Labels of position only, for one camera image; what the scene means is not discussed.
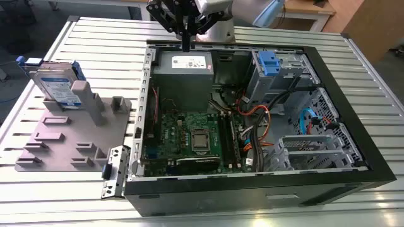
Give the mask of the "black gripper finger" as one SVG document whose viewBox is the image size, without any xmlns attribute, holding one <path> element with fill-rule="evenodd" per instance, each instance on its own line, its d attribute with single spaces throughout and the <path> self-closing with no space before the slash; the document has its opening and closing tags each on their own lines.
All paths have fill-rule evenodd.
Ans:
<svg viewBox="0 0 404 227">
<path fill-rule="evenodd" d="M 182 40 L 182 50 L 187 52 L 187 31 L 179 1 L 150 0 L 146 9 L 163 28 L 179 36 Z"/>
<path fill-rule="evenodd" d="M 187 18 L 187 52 L 191 50 L 191 37 L 203 35 L 208 29 L 220 21 L 226 15 L 224 11 L 210 14 L 203 19 L 198 19 L 202 14 L 196 9 L 190 11 Z"/>
</svg>

